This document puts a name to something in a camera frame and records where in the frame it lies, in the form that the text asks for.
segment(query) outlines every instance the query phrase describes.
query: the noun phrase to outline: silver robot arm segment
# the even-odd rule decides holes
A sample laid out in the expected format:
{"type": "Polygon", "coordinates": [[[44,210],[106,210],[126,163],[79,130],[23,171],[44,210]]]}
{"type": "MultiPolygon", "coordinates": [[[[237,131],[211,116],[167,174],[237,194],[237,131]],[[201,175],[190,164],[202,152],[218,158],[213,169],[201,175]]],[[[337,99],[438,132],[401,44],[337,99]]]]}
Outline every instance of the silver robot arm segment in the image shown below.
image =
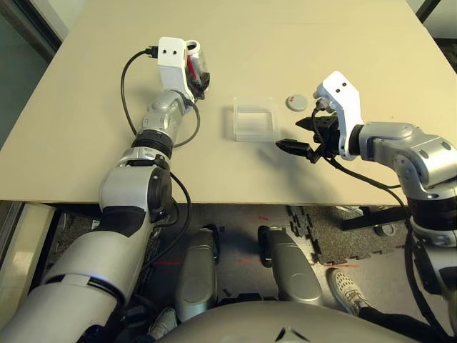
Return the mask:
{"type": "Polygon", "coordinates": [[[76,342],[129,302],[154,225],[174,212],[169,170],[179,125],[209,83],[208,73],[200,78],[205,84],[188,78],[182,39],[162,38],[159,51],[165,90],[101,184],[99,227],[64,252],[0,331],[0,342],[76,342]]]}
{"type": "Polygon", "coordinates": [[[363,124],[358,91],[335,71],[314,94],[312,117],[296,124],[313,131],[320,146],[283,139],[276,145],[316,163],[321,157],[336,166],[360,155],[395,171],[408,200],[411,226],[417,242],[415,263],[424,288],[449,303],[451,324],[457,332],[457,149],[446,139],[424,134],[406,123],[363,124]],[[318,111],[330,116],[315,117],[318,111]]]}

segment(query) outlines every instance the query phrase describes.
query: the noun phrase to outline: shoe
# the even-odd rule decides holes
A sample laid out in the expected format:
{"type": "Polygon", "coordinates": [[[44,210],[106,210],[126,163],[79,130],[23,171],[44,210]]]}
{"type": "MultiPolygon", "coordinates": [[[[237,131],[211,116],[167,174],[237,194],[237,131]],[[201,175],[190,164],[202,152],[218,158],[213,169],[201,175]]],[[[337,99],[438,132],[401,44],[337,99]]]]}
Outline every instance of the shoe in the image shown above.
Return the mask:
{"type": "Polygon", "coordinates": [[[331,292],[349,314],[358,316],[360,308],[371,307],[357,284],[341,269],[329,269],[327,281],[331,292]]]}
{"type": "Polygon", "coordinates": [[[174,309],[167,307],[157,316],[156,321],[149,328],[149,335],[154,339],[160,339],[177,326],[174,309]]]}

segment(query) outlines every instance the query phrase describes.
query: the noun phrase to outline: transparent plastic box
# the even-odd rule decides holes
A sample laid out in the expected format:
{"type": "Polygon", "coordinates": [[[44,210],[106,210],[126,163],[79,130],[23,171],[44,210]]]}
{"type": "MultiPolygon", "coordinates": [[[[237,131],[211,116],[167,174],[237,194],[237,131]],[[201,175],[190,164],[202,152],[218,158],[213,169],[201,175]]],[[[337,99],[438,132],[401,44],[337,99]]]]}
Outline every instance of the transparent plastic box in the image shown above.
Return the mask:
{"type": "Polygon", "coordinates": [[[237,97],[233,101],[236,141],[276,141],[279,128],[276,103],[267,97],[237,97]]]}

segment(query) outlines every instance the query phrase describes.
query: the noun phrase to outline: table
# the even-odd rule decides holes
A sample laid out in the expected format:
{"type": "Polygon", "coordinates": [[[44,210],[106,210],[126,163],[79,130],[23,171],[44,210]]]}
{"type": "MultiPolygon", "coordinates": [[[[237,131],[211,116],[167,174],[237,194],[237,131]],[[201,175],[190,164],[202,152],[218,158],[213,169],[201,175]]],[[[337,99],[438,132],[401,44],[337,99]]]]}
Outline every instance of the table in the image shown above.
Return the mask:
{"type": "MultiPolygon", "coordinates": [[[[133,139],[121,70],[161,36],[200,41],[211,72],[207,99],[198,103],[201,131],[174,151],[171,166],[193,202],[395,204],[323,161],[312,165],[273,143],[233,140],[233,98],[272,96],[281,136],[312,141],[294,125],[312,109],[292,112],[285,100],[300,93],[311,102],[334,70],[360,91],[364,121],[411,122],[457,144],[456,75],[405,1],[93,0],[0,152],[0,199],[98,201],[102,179],[133,139]]],[[[126,98],[137,127],[160,91],[156,60],[136,61],[126,98]]],[[[178,140],[194,125],[190,114],[178,140]]],[[[393,171],[371,162],[343,165],[398,183],[393,171]]],[[[184,201],[177,187],[174,196],[184,201]]]]}

